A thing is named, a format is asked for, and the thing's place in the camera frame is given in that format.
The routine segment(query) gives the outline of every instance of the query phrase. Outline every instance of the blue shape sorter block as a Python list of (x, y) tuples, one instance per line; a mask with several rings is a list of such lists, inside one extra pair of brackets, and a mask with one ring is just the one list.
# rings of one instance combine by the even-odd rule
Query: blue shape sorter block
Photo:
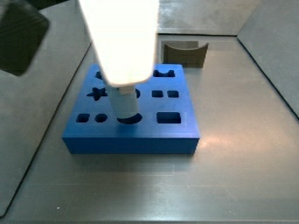
[(134, 87), (142, 120), (122, 124), (102, 94), (98, 66), (90, 66), (61, 137), (70, 153), (194, 152), (200, 132), (182, 67), (156, 65), (152, 78)]

